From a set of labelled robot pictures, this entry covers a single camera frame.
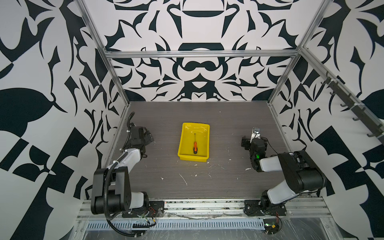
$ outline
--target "yellow tray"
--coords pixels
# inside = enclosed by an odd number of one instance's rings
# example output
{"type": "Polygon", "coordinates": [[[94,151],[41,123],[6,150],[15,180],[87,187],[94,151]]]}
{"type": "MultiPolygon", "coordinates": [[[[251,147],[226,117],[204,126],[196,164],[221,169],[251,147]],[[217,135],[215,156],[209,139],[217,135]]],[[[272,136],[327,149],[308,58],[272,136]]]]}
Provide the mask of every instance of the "yellow tray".
{"type": "Polygon", "coordinates": [[[206,162],[209,158],[209,125],[193,122],[183,123],[177,155],[180,160],[206,162]],[[195,133],[197,154],[193,153],[195,133]]]}

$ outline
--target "clear plastic sheet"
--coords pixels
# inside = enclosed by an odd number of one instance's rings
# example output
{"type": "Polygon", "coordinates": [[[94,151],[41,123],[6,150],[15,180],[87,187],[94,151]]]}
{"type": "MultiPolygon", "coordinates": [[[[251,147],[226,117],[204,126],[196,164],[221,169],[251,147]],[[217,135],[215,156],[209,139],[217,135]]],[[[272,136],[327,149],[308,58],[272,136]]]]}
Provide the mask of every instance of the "clear plastic sheet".
{"type": "MultiPolygon", "coordinates": [[[[132,239],[111,230],[86,230],[84,240],[124,240],[132,239]]],[[[231,230],[151,230],[149,229],[142,240],[325,240],[328,239],[320,218],[289,218],[283,219],[281,230],[274,235],[267,235],[260,230],[231,229],[231,230]]]]}

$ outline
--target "orange screwdriver handle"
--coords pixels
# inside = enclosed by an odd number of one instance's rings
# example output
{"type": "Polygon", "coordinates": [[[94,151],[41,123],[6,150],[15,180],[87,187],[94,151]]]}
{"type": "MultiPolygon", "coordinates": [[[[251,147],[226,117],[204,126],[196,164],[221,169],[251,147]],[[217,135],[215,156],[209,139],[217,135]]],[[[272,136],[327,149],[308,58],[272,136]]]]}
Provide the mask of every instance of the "orange screwdriver handle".
{"type": "Polygon", "coordinates": [[[197,142],[193,143],[193,153],[197,154],[197,142]]]}

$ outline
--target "screwdriver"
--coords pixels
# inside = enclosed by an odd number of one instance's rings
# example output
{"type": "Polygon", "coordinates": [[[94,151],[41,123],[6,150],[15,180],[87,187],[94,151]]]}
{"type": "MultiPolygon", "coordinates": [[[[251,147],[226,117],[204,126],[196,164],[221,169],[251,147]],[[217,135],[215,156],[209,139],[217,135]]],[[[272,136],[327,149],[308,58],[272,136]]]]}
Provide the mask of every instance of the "screwdriver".
{"type": "Polygon", "coordinates": [[[195,142],[193,143],[193,153],[194,153],[194,154],[197,154],[196,133],[195,133],[195,142]]]}

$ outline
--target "black and white wallpaper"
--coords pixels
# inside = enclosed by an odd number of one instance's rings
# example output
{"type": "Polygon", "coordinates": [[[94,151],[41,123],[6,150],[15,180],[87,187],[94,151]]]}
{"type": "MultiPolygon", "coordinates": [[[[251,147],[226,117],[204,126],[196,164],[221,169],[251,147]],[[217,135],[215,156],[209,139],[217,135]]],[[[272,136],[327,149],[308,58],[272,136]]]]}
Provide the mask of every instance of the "black and white wallpaper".
{"type": "Polygon", "coordinates": [[[161,51],[294,49],[321,0],[85,2],[107,50],[161,51]]]}
{"type": "MultiPolygon", "coordinates": [[[[384,2],[335,0],[309,49],[383,119],[384,2]]],[[[273,106],[293,151],[305,149],[327,176],[320,193],[348,237],[384,237],[384,146],[301,58],[273,106]]]]}
{"type": "Polygon", "coordinates": [[[268,100],[289,57],[124,58],[112,64],[131,101],[268,100]]]}
{"type": "MultiPolygon", "coordinates": [[[[108,51],[296,49],[321,0],[85,0],[108,51]]],[[[267,100],[289,57],[114,59],[131,101],[267,100]]]]}
{"type": "Polygon", "coordinates": [[[1,239],[68,239],[124,103],[73,0],[1,1],[0,22],[1,239]]]}

